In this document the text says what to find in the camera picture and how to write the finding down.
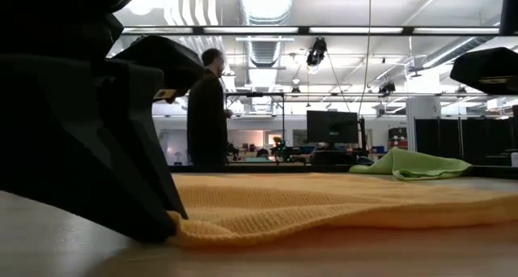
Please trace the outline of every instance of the man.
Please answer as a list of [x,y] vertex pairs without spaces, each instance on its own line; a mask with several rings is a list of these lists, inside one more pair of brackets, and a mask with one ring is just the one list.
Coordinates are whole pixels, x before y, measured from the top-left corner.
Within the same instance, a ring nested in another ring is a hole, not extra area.
[[208,49],[202,54],[204,77],[189,93],[187,108],[187,147],[193,165],[222,166],[227,159],[227,118],[223,87],[223,54]]

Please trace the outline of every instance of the computer monitor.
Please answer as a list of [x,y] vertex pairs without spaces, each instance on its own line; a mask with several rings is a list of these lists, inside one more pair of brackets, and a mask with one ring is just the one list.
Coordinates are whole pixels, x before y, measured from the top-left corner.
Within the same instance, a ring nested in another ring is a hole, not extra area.
[[309,143],[358,143],[358,114],[308,111]]

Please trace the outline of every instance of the table surface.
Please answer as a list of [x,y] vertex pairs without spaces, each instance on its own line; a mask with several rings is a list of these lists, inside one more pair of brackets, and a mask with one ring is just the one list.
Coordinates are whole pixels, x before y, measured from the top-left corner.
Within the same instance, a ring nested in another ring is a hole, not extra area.
[[[486,178],[421,184],[518,191],[518,181]],[[196,251],[137,244],[4,192],[0,219],[0,275],[6,277],[495,277],[516,275],[518,262],[518,223],[424,231],[329,228],[254,248]]]

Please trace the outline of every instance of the yellow cloth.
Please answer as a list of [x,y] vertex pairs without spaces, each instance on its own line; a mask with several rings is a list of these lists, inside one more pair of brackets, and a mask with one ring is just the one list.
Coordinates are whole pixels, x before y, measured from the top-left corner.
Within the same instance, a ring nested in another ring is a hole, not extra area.
[[256,245],[322,226],[446,228],[518,219],[518,194],[350,174],[174,176],[179,246]]

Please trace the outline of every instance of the green towel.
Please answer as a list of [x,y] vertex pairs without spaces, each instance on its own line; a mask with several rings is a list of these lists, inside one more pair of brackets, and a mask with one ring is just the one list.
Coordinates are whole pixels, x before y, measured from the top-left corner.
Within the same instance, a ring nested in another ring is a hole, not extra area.
[[349,173],[392,174],[404,181],[432,180],[459,177],[470,166],[463,160],[429,156],[395,147],[372,166],[355,165]]

